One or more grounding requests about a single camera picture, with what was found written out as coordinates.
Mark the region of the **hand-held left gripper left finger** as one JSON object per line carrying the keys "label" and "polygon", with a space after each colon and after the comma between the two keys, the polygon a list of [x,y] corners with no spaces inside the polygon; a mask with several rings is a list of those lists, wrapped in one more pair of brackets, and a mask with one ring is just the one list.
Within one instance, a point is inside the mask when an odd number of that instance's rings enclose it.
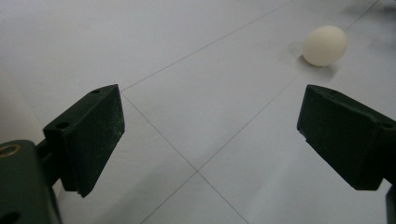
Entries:
{"label": "hand-held left gripper left finger", "polygon": [[86,197],[125,131],[119,86],[90,91],[44,129],[38,145],[46,181]]}

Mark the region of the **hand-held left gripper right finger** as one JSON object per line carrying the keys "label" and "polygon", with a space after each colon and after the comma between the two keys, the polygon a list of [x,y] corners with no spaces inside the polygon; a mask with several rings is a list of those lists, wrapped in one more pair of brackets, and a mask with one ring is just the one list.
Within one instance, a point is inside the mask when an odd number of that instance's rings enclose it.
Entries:
{"label": "hand-held left gripper right finger", "polygon": [[396,185],[396,120],[343,93],[305,88],[297,122],[305,141],[356,190]]}

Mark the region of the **white egg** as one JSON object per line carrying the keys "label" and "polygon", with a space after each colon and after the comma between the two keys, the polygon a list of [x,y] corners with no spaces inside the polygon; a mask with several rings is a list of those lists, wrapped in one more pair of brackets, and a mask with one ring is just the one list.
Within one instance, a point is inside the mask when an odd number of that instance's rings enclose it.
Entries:
{"label": "white egg", "polygon": [[346,50],[347,35],[341,28],[321,26],[305,39],[302,55],[314,66],[327,66],[341,59]]}

